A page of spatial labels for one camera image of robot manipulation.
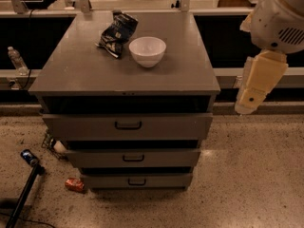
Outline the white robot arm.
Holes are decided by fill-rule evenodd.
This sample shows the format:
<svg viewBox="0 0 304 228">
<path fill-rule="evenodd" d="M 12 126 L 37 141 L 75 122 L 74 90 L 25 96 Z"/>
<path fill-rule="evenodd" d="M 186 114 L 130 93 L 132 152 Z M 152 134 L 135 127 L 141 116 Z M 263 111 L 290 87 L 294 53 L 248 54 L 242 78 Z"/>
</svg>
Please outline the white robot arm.
<svg viewBox="0 0 304 228">
<path fill-rule="evenodd" d="M 304 49 L 304 0 L 259 0 L 240 29 L 260 53 L 246 59 L 235 111 L 251 114 L 288 68 L 287 56 Z"/>
</svg>

